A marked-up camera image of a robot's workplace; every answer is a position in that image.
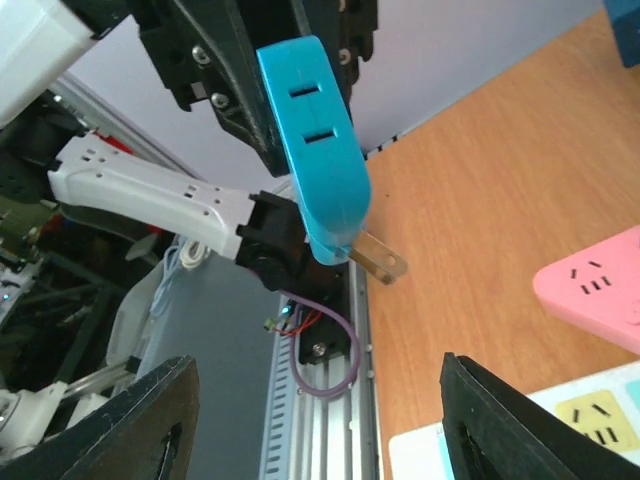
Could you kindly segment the white power strip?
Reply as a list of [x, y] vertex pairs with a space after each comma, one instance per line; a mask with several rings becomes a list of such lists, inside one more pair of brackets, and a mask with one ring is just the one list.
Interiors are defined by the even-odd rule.
[[524, 395], [445, 355], [441, 421], [389, 442], [396, 479], [636, 479], [639, 364]]

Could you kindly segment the blue cube adapter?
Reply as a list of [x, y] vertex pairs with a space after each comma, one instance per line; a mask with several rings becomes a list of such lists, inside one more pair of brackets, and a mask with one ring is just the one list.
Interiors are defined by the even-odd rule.
[[623, 66], [638, 66], [639, 0], [604, 0], [603, 5]]

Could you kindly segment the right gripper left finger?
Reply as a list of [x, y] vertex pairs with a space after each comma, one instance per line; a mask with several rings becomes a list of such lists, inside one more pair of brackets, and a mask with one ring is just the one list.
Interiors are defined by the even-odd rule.
[[1, 466], [3, 479], [184, 479], [199, 414], [190, 356], [173, 357], [72, 428]]

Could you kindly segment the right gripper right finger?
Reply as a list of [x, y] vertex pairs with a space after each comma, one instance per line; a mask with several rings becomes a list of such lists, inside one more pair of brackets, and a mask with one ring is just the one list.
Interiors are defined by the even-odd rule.
[[442, 426], [456, 479], [637, 479], [598, 446], [468, 356], [444, 354]]

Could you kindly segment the teal oval plug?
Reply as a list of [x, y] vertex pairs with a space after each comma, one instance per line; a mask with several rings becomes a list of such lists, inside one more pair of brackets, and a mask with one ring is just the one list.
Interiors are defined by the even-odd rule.
[[392, 284], [408, 263], [365, 230], [371, 181], [324, 46], [305, 36], [256, 54], [314, 258]]

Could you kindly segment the pink triangular socket adapter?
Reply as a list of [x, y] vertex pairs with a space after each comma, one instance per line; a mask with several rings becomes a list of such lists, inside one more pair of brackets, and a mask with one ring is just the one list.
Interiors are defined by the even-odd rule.
[[637, 226], [542, 268], [533, 289], [551, 315], [639, 352]]

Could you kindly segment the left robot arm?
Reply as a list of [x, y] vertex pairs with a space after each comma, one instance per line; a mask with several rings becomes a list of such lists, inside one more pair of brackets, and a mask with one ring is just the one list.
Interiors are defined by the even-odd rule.
[[[177, 105], [206, 101], [294, 196], [242, 193], [126, 152], [57, 101], [53, 82], [132, 18]], [[340, 266], [369, 270], [371, 184], [351, 122], [374, 1], [5, 1], [1, 5], [1, 192], [51, 200], [88, 222], [126, 217], [183, 235], [272, 291], [323, 297]]]

